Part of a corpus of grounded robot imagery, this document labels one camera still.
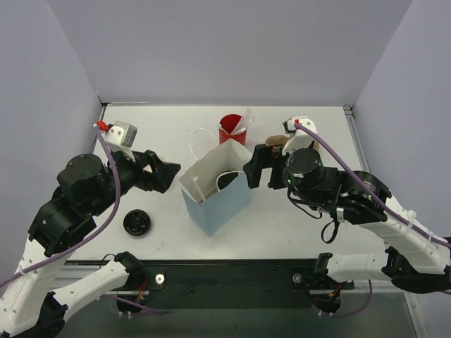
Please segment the black plastic cup lid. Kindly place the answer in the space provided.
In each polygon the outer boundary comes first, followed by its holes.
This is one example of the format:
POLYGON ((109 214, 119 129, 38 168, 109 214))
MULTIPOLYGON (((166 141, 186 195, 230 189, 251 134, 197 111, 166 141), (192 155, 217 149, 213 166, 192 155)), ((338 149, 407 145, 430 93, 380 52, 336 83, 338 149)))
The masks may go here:
POLYGON ((225 187, 227 187, 239 175, 240 175, 240 171, 236 171, 236 170, 232 170, 232 171, 227 171, 227 172, 221 173, 216 178, 215 185, 216 185, 216 187, 218 189, 222 190, 225 187))

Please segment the light blue paper bag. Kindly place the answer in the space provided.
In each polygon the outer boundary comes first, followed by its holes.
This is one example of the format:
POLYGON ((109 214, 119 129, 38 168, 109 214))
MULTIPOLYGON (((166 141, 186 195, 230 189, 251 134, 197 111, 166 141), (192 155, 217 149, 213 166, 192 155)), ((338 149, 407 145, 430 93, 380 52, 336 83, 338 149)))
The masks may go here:
POLYGON ((188 215, 214 235, 252 200, 243 166, 252 157, 241 143, 228 140, 209 147, 179 178, 188 215))

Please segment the white straw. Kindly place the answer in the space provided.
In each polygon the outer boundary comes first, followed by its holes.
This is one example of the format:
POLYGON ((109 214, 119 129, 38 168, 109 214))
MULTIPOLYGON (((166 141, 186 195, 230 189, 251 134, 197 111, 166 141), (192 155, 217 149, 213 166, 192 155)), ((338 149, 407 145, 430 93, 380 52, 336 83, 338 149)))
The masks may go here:
POLYGON ((200 197, 202 199, 202 202, 205 202, 206 201, 206 197, 205 197, 204 193, 202 192, 202 190, 201 190, 201 188, 199 186, 198 179, 199 179, 198 177, 194 177, 193 178, 193 184, 194 184, 198 194, 200 195, 200 197))

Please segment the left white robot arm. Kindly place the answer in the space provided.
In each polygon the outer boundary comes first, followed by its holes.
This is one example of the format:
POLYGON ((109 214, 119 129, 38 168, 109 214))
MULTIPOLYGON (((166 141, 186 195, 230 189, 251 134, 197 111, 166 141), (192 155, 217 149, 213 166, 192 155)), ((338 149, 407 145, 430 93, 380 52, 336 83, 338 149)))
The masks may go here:
POLYGON ((37 212, 15 275, 1 283, 2 337, 55 337, 81 308, 114 289, 136 289, 144 266, 130 252, 117 253, 105 266, 77 282, 51 289, 73 250, 86 244, 95 217, 130 189, 165 193, 181 166, 163 162, 153 151, 134 152, 129 160, 117 151, 103 164, 94 154, 69 160, 58 174, 59 186, 37 212))

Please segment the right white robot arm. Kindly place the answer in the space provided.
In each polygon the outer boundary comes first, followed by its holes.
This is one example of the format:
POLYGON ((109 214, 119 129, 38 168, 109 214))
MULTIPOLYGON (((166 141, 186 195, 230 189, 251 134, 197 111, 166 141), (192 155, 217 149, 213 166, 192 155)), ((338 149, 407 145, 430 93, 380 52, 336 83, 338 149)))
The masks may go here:
POLYGON ((312 270, 320 287, 348 280, 385 280, 411 293, 450 290, 448 240, 431 234, 401 207, 377 177, 326 167, 312 147, 284 155, 279 146, 257 145, 243 167, 249 188, 259 186, 262 170, 271 169, 268 187, 287 189, 296 206, 328 213, 335 228, 342 223, 374 233, 388 246, 375 253, 322 253, 312 270))

